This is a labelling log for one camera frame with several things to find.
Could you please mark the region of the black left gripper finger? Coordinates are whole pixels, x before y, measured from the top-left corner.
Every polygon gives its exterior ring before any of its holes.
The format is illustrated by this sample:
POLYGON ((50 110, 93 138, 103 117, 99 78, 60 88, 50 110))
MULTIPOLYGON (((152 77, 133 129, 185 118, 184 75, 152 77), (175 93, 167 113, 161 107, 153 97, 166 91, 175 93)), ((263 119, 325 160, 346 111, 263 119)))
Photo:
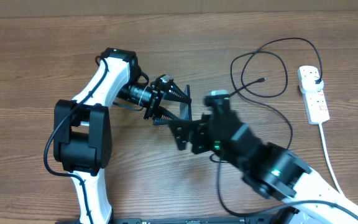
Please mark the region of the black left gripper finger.
POLYGON ((166 108, 159 106, 156 110, 154 115, 152 116, 153 125, 154 126, 161 126, 167 125, 170 121, 179 119, 175 116, 172 112, 167 110, 166 108))
POLYGON ((186 85, 185 90, 182 91, 173 80, 168 83, 165 99, 168 101, 176 101, 179 103, 191 104, 190 86, 186 85))

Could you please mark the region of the blue Samsung Galaxy smartphone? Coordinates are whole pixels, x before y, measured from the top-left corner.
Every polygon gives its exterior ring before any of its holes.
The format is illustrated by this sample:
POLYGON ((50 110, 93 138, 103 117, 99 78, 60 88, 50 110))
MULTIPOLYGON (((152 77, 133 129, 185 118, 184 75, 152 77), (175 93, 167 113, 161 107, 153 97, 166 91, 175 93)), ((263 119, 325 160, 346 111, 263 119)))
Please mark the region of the blue Samsung Galaxy smartphone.
POLYGON ((180 103, 180 119, 192 120, 191 115, 191 97, 190 97, 190 86, 185 87, 186 100, 184 103, 180 103))

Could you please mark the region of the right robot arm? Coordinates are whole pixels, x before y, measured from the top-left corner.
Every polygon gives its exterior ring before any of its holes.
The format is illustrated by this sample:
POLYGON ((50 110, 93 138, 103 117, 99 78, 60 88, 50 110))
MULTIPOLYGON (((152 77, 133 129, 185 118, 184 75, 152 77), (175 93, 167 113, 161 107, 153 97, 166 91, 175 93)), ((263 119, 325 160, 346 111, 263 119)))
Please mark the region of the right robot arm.
POLYGON ((243 173, 243 181, 264 198, 273 197, 320 223, 358 223, 358 205, 334 190, 290 150, 264 143, 230 107, 229 98, 207 96, 211 114, 169 123, 180 150, 215 152, 243 173))

